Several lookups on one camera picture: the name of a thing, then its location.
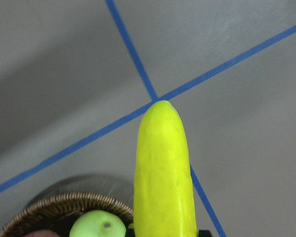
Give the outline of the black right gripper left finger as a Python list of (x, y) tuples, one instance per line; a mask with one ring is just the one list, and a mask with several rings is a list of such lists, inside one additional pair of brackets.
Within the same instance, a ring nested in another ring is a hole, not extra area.
[(126, 230), (126, 237), (134, 237), (134, 229), (128, 228)]

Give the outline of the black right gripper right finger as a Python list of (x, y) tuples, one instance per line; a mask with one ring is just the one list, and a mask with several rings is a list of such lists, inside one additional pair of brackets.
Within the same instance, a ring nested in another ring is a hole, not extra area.
[(209, 230), (199, 230), (199, 237), (212, 237)]

